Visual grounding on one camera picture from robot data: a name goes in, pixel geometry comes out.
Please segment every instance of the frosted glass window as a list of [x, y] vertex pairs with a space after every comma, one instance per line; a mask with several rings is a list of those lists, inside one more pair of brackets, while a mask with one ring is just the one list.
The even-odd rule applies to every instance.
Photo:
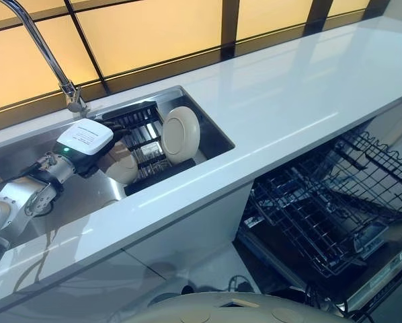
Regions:
[[71, 0], [74, 10], [98, 7], [100, 5], [112, 5], [119, 2], [125, 2], [125, 0]]
[[[98, 78], [69, 16], [36, 25], [74, 83]], [[0, 107], [57, 89], [58, 80], [25, 28], [0, 31]]]
[[307, 21], [312, 0], [240, 0], [237, 39]]
[[328, 17], [350, 11], [367, 8], [370, 0], [334, 0], [329, 10]]
[[[63, 0], [19, 0], [33, 19], [67, 13]], [[6, 5], [0, 3], [0, 28], [18, 24], [19, 18]]]
[[144, 0], [77, 14], [104, 75], [220, 44], [222, 0]]

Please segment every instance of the white bowl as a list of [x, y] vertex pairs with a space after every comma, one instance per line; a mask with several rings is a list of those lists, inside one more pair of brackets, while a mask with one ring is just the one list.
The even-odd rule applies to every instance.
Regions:
[[200, 145], [200, 123], [186, 106], [173, 109], [162, 126], [162, 149], [172, 164], [193, 158]]
[[118, 141], [97, 164], [108, 177], [122, 184], [130, 184], [138, 176], [137, 162], [121, 141]]

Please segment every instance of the white cabinet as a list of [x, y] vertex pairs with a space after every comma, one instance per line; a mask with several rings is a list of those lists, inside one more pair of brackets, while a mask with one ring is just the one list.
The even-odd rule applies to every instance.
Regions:
[[115, 311], [232, 242], [252, 184], [204, 205], [125, 252], [1, 313], [0, 323], [107, 322]]
[[168, 279], [232, 242], [253, 182], [204, 205], [126, 251]]
[[102, 323], [164, 280], [121, 252], [0, 314], [0, 323]]

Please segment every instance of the chrome faucet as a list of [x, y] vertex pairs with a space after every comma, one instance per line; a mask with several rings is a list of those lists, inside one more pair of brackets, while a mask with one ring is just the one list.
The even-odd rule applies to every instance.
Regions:
[[53, 70], [53, 73], [59, 81], [59, 87], [65, 94], [67, 108], [71, 112], [78, 112], [82, 117], [86, 117], [87, 106], [80, 96], [80, 87], [76, 88], [73, 82], [64, 74], [61, 66], [59, 66], [27, 11], [16, 0], [0, 0], [0, 2], [10, 8], [16, 16], [19, 17], [29, 35], [32, 37], [32, 40], [34, 40], [35, 45], [37, 45], [42, 53], [42, 56], [46, 59], [48, 66]]

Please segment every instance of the dishwasher rack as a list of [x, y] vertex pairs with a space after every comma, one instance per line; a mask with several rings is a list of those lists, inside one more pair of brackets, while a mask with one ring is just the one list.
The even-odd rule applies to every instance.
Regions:
[[402, 221], [402, 158], [350, 131], [258, 178], [243, 218], [280, 228], [319, 273], [338, 275]]
[[112, 121], [130, 130], [121, 141], [131, 151], [138, 164], [138, 175], [125, 187], [126, 195], [134, 194], [178, 172], [195, 166], [192, 159], [172, 165], [161, 147], [162, 120], [155, 101], [131, 104], [105, 113], [103, 121]]

